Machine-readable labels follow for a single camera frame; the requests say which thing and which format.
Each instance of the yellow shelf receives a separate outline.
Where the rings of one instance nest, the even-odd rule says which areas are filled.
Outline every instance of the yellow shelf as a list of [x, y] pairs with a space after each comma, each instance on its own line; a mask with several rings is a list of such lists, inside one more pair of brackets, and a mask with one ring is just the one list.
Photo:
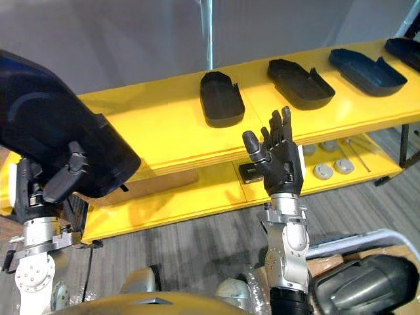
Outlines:
[[[313, 156], [306, 158], [306, 178], [303, 194], [311, 194], [346, 186], [385, 175], [396, 175], [401, 168], [391, 160], [382, 149], [372, 141], [375, 153], [355, 147], [362, 159], [371, 167], [367, 172], [363, 165], [342, 146], [355, 170], [349, 175], [335, 172], [329, 180], [319, 180], [312, 174], [318, 163], [326, 163], [333, 168], [333, 162], [342, 158], [339, 152], [327, 153], [318, 149]], [[91, 242], [118, 234], [134, 232], [223, 211], [247, 207], [268, 201], [263, 182], [243, 184], [238, 173], [238, 165], [249, 160], [220, 163], [198, 169], [199, 181], [166, 192], [133, 199], [113, 206], [89, 207], [84, 242]]]
[[[268, 61], [273, 58], [298, 62], [306, 70], [315, 67], [336, 92], [332, 101], [323, 108], [302, 111], [291, 107], [293, 134], [298, 144], [317, 143], [419, 121], [420, 75], [388, 54], [383, 49], [384, 44], [385, 40], [380, 40], [340, 48], [360, 51], [373, 59], [383, 56], [408, 79], [400, 91], [387, 97], [368, 96], [341, 77], [328, 63], [331, 48], [221, 68], [220, 71], [228, 74], [233, 82], [239, 83], [245, 104], [243, 121], [229, 128], [211, 128], [205, 123], [200, 103], [200, 79], [204, 72], [81, 95], [80, 99], [93, 112], [103, 113], [142, 158], [141, 168], [130, 180], [187, 169], [199, 169], [200, 172], [199, 182], [184, 188], [113, 207], [91, 208], [85, 239], [95, 240], [266, 200], [262, 183], [242, 185], [235, 166], [247, 157], [242, 133], [252, 130], [259, 134], [259, 129], [268, 124], [271, 112], [287, 105], [286, 99], [266, 75]], [[333, 161], [336, 158], [320, 154], [320, 160]], [[353, 173], [335, 173], [327, 181], [313, 177], [311, 167], [315, 161], [308, 158], [303, 193], [346, 186], [400, 171], [382, 152], [362, 154], [363, 159], [373, 165], [374, 171], [364, 171], [358, 160], [352, 158], [356, 166]], [[7, 165], [17, 161], [18, 156], [11, 154], [0, 170], [0, 214], [3, 215], [11, 212]]]
[[306, 70], [315, 67], [336, 92], [323, 108], [291, 108], [294, 138], [299, 144], [420, 120], [420, 75], [388, 54], [384, 44], [385, 40], [380, 40], [340, 47], [375, 60], [384, 56], [408, 79], [399, 92], [387, 97], [366, 95], [341, 77], [329, 65], [331, 47], [221, 68], [239, 83], [245, 103], [243, 121], [229, 128], [211, 128], [205, 123], [200, 103], [204, 72], [84, 94], [80, 99], [93, 112], [103, 113], [142, 158], [142, 167], [130, 180], [146, 179], [245, 158], [242, 133], [252, 130], [259, 134], [271, 112], [288, 104], [266, 74], [273, 58], [298, 62]]

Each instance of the black plastic tray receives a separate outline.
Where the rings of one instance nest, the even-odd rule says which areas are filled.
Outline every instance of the black plastic tray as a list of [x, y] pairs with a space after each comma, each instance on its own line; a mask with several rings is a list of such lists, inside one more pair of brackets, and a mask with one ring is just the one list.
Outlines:
[[361, 90], [374, 96], [388, 96], [399, 91], [407, 79], [389, 66], [382, 57], [376, 62], [364, 54], [347, 49], [333, 49], [329, 61]]
[[334, 89], [312, 68], [308, 73], [296, 62], [271, 60], [268, 76], [277, 90], [296, 108], [313, 110], [326, 105]]
[[385, 49], [420, 72], [420, 43], [411, 39], [391, 38], [387, 40]]
[[243, 119], [243, 105], [238, 84], [222, 72], [207, 72], [200, 83], [201, 105], [207, 124], [211, 127], [229, 127]]

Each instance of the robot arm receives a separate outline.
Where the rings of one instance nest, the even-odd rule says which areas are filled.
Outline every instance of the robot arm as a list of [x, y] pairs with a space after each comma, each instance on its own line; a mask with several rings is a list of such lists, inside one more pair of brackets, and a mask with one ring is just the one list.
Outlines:
[[309, 238], [305, 212], [297, 199], [303, 174], [297, 145], [292, 141], [291, 113], [286, 106], [272, 113], [270, 132], [261, 129], [264, 142], [252, 131], [243, 134], [247, 152], [264, 175], [264, 188], [271, 197], [262, 218], [267, 227], [268, 251], [265, 258], [270, 286], [272, 313], [311, 314], [308, 303], [306, 252]]

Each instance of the black cable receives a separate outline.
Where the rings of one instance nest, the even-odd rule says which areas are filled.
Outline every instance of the black cable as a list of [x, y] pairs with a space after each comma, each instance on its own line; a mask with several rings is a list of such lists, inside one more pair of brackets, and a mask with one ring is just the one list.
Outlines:
[[267, 229], [266, 229], [266, 227], [264, 225], [264, 222], [263, 221], [260, 221], [260, 224], [261, 224], [261, 227], [264, 230], [265, 234], [267, 234]]
[[85, 302], [87, 285], [89, 283], [89, 276], [91, 275], [92, 256], [93, 256], [93, 246], [91, 246], [91, 253], [89, 255], [89, 263], [88, 263], [88, 267], [87, 267], [87, 275], [86, 275], [85, 288], [83, 289], [83, 296], [81, 298], [81, 302], [82, 303]]

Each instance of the cable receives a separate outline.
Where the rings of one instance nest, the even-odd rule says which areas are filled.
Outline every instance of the cable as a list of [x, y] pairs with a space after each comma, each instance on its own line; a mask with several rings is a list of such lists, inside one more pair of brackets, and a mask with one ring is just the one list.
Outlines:
[[93, 256], [93, 246], [91, 245], [91, 253], [89, 255], [89, 263], [88, 263], [88, 267], [87, 267], [86, 282], [85, 282], [85, 287], [83, 288], [83, 296], [81, 298], [82, 303], [85, 302], [87, 285], [89, 283], [89, 276], [91, 275], [92, 256]]

